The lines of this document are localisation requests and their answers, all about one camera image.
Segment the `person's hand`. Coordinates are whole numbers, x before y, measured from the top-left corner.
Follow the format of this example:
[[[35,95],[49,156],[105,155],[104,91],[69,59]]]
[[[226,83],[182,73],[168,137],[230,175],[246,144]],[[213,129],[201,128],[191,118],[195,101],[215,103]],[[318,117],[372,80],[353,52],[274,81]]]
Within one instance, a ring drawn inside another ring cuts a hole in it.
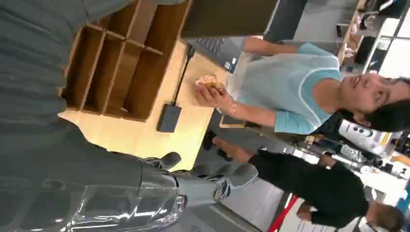
[[[199,84],[196,86],[196,99],[200,106],[220,109],[222,112],[231,114],[237,108],[236,102],[226,91],[224,86],[214,88],[207,85]]]

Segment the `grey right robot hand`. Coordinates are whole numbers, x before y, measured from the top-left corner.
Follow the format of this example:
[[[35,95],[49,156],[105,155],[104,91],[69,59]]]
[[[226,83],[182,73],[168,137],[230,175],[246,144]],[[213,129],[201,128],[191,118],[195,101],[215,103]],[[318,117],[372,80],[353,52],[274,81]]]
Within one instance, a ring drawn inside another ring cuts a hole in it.
[[[3,232],[147,232],[175,224],[257,177],[251,164],[169,172],[158,159],[115,154],[73,123],[0,122]]]

